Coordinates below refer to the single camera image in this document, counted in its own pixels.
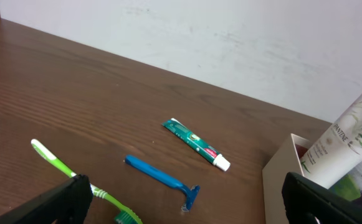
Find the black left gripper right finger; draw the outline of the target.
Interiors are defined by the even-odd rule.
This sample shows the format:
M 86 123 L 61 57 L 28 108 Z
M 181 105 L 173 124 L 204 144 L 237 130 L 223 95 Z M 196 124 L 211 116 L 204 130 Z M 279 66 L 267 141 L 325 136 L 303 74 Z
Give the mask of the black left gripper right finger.
M 282 187 L 289 224 L 362 224 L 362 207 L 296 172 L 288 172 Z

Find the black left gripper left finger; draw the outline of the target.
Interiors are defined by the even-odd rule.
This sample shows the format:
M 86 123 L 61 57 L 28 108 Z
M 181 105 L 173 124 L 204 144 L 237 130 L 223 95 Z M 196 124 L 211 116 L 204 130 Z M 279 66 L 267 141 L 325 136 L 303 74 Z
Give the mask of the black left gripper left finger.
M 1 215 L 0 224 L 82 224 L 92 199 L 89 178 L 78 174 Z

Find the green Dettol soap box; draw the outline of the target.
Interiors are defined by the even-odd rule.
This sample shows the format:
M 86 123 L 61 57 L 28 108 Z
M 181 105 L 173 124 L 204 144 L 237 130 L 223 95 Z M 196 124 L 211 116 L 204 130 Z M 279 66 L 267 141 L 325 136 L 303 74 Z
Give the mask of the green Dettol soap box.
M 349 174 L 342 177 L 337 183 L 331 186 L 329 190 L 350 202 L 361 197 L 359 188 Z

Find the white Pantene tube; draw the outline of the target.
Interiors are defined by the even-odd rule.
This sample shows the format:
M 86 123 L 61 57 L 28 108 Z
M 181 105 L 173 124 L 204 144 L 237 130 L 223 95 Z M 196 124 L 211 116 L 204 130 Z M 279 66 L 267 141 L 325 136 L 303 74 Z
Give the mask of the white Pantene tube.
M 300 158 L 303 174 L 328 189 L 362 161 L 362 94 Z

